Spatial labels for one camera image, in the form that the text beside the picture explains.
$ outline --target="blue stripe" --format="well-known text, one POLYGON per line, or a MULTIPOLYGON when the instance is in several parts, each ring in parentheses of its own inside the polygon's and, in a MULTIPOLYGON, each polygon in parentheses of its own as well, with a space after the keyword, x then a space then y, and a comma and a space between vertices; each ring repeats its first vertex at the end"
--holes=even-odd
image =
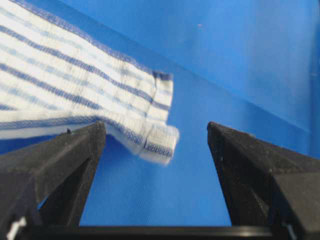
MULTIPOLYGON (((98 120, 104 121, 106 124, 114 127, 122 135, 126 136, 130 141, 141 145, 143 143, 143 136, 135 133, 130 128, 104 116, 92 115, 92 116, 71 116, 71 117, 57 117, 41 120, 22 120, 22 121, 11 121, 11 122, 0 122, 0 130, 15 130, 24 128, 45 128, 55 127, 64 125, 76 125, 76 124, 90 124, 98 120)), ((165 147, 159 144, 148 142, 144 145, 147 151, 154 152, 160 155, 171 157, 173 149, 165 147)))
POLYGON ((159 144, 148 142, 144 148, 148 150, 149 152, 157 153, 160 155, 164 155, 167 157, 172 157, 174 154, 174 151, 170 147, 161 146, 159 144))
MULTIPOLYGON (((105 53, 107 53, 107 54, 109 54, 109 55, 111 55, 121 61, 130 63, 130 64, 134 65, 136 68, 138 68, 138 69, 140 69, 150 75, 153 75, 154 73, 156 73, 155 71, 152 71, 151 69, 137 63, 137 61, 135 59, 133 59, 132 57, 127 56, 123 53, 117 52, 117 51, 107 47, 106 45, 100 43, 99 41, 92 38, 86 32, 80 30, 79 28, 77 28, 74 25, 68 23, 67 21, 61 19, 60 17, 58 17, 54 14, 51 14, 50 12, 47 12, 41 8, 38 8, 25 0, 10 0, 10 1, 20 5, 21 7, 27 9, 28 11, 31 11, 32 13, 36 14, 40 18, 45 19, 46 21, 63 28, 64 30, 78 35, 79 37, 85 39, 86 41, 88 41, 89 43, 94 45, 95 47, 99 48, 100 50, 104 51, 105 53)), ((163 74, 162 80, 172 81, 172 75, 163 74)))
POLYGON ((7 111, 11 111, 11 110, 17 110, 16 108, 12 107, 12 106, 8 106, 5 104, 1 104, 0 103, 0 110, 7 110, 7 111))
POLYGON ((12 67, 9 67, 3 63, 0 63, 0 70, 7 72, 17 78, 20 78, 28 83, 34 84, 39 88, 42 88, 48 92, 51 92, 59 97, 62 97, 66 100, 69 100, 71 102, 81 104, 81 105, 87 106, 87 107, 95 109, 95 110, 103 109, 103 107, 101 107, 99 104, 94 103, 94 102, 92 102, 82 96, 78 96, 78 95, 74 95, 74 94, 65 92, 65 91, 58 89, 50 84, 47 84, 43 81, 38 80, 35 77, 32 77, 28 74, 20 72, 12 67))
POLYGON ((95 85, 91 84, 90 82, 87 82, 86 80, 82 80, 80 78, 76 78, 73 77, 70 74, 64 73, 62 71, 59 71, 58 69, 51 67, 49 65, 43 64, 42 62, 39 62, 37 60, 35 60, 34 58, 31 57, 27 57, 19 52, 17 52, 15 49, 13 48, 9 48, 6 47, 5 45, 2 45, 0 43, 0 50, 3 50, 4 52, 11 54, 17 58, 19 58, 20 60, 27 62, 28 64, 32 64, 33 66, 40 68, 44 71, 46 71, 47 73, 53 74, 55 76, 57 76, 58 78, 63 78, 68 82, 77 84, 79 86, 83 86, 83 87, 88 87, 89 89, 95 91, 97 94, 104 96, 105 98, 109 99, 110 101, 117 103, 123 107, 125 107, 128 110, 131 110, 137 114, 139 114, 142 117, 145 117, 147 119, 150 120, 155 120, 155 121, 159 121, 159 122, 164 122, 163 119, 157 118, 157 117, 152 117, 152 116, 148 116, 148 114, 145 111, 140 110, 139 108, 136 108, 135 106, 133 106, 131 103, 128 104, 126 102, 121 101, 121 99, 117 98, 117 97, 112 97, 109 93, 103 91, 102 89, 96 87, 95 85))
MULTIPOLYGON (((129 76, 129 77, 132 77, 132 78, 135 78, 137 80, 140 80, 140 81, 143 81, 143 82, 146 82, 146 83, 149 83, 151 84, 154 88, 156 88, 156 84, 155 84, 155 81, 152 81, 151 79, 148 79, 148 78, 143 78, 141 77, 140 75, 128 70, 128 69, 116 69, 114 68, 111 64, 108 64, 106 63, 105 61, 101 60, 99 57, 97 57, 95 54, 92 54, 90 51, 88 51, 86 48, 84 48, 82 45, 72 41, 72 40, 67 40, 67 39, 64 39, 63 37, 60 37, 58 35, 55 35, 51 32, 48 32, 48 31, 45 31, 45 30, 42 30, 41 28, 39 27, 36 27, 34 25, 32 25, 31 22, 28 22, 16 15, 14 15, 13 13, 11 12, 8 12, 6 11, 4 8, 0 7, 0 14, 6 16, 7 18, 13 20, 13 21, 16 21, 22 25, 24 25, 26 28, 29 28, 30 30, 33 30, 35 31, 36 33, 44 36, 44 37, 47 37, 47 38, 51 38, 51 39, 54 39, 54 40, 58 40, 62 43, 65 43, 65 44, 68 44, 78 50, 81 50, 81 51, 84 51, 86 52, 88 55, 90 55, 93 59, 95 59, 96 61, 99 61, 100 63, 102 63, 104 66, 106 66, 107 68, 110 68, 110 69, 113 69, 115 72, 117 72, 118 74, 120 75, 124 75, 124 76, 129 76)), ((158 76, 157 73, 154 73, 153 74, 153 77, 154 78, 161 78, 162 79, 162 76, 158 76)), ((162 90, 162 89, 157 89, 157 91, 159 93, 162 93, 164 95, 167 95, 167 96, 171 96, 172 95, 172 92, 170 91, 167 91, 167 90, 162 90)))
POLYGON ((42 51, 42 52, 45 52, 47 54, 51 54, 52 56, 55 56, 55 57, 60 58, 70 64, 73 64, 79 68, 82 68, 85 71, 96 74, 97 76, 102 77, 103 79, 107 80, 108 82, 110 82, 114 86, 117 86, 117 87, 119 87, 129 93, 132 93, 138 97, 141 97, 142 99, 145 99, 146 101, 151 103, 151 105, 154 106, 155 108, 159 108, 159 109, 162 109, 165 111, 168 111, 170 109, 170 107, 168 105, 154 101, 153 98, 150 95, 148 95, 146 92, 115 81, 114 79, 110 78, 107 74, 105 74, 103 71, 101 71, 100 69, 96 68, 93 65, 86 64, 85 62, 83 62, 81 60, 78 60, 74 57, 63 54, 62 52, 55 50, 53 48, 37 44, 37 43, 29 40, 28 38, 22 36, 21 34, 18 34, 17 32, 15 32, 15 31, 13 31, 3 25, 0 25, 0 32, 3 32, 5 34, 10 35, 13 38, 18 39, 19 41, 26 43, 27 45, 29 45, 32 48, 35 48, 35 49, 42 51))
POLYGON ((23 100, 27 100, 30 103, 33 103, 35 105, 41 106, 45 109, 50 109, 50 110, 58 110, 59 108, 57 108, 56 106, 49 104, 45 101, 40 100, 39 98, 37 98, 36 96, 33 95, 29 95, 28 93, 17 89, 15 87, 11 87, 8 85, 5 85, 3 83, 0 82, 0 91, 4 91, 8 94, 23 98, 23 100))

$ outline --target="towel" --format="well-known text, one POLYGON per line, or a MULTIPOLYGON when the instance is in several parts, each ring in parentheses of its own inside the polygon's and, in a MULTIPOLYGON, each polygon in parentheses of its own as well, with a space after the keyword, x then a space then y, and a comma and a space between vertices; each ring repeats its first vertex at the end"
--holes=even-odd
POLYGON ((0 139, 56 135, 97 120, 133 154, 167 164, 173 78, 24 0, 0 1, 0 139))

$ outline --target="blue table surface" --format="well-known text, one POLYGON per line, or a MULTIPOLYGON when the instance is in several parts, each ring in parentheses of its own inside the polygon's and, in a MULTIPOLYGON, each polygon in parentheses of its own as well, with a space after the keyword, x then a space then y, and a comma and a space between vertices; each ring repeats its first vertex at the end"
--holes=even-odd
MULTIPOLYGON (((174 75, 172 162, 146 162, 107 135, 81 225, 230 225, 209 121, 320 158, 318 1, 28 2, 174 75)), ((50 138, 1 140, 0 153, 50 138)))

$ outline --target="fabric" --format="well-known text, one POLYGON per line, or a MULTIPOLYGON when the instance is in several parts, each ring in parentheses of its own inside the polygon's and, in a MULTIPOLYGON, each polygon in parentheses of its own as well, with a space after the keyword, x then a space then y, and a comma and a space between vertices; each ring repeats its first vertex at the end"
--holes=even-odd
POLYGON ((112 51, 23 0, 0 3, 0 138, 59 134, 97 120, 144 159, 167 164, 171 75, 112 51))

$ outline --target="black plastic part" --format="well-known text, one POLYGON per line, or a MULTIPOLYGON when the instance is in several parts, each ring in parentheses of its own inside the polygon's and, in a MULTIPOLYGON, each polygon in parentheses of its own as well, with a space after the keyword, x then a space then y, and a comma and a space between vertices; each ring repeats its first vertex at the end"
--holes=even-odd
POLYGON ((105 141, 105 125, 99 121, 1 155, 0 239, 21 217, 28 225, 40 225, 43 219, 45 224, 77 226, 105 141), (39 214, 37 205, 46 197, 39 214))
POLYGON ((273 240, 268 227, 32 227, 25 228, 19 240, 102 240, 123 237, 150 239, 154 237, 221 239, 221 240, 273 240))
POLYGON ((214 122, 208 144, 233 225, 292 226, 320 239, 320 161, 214 122))

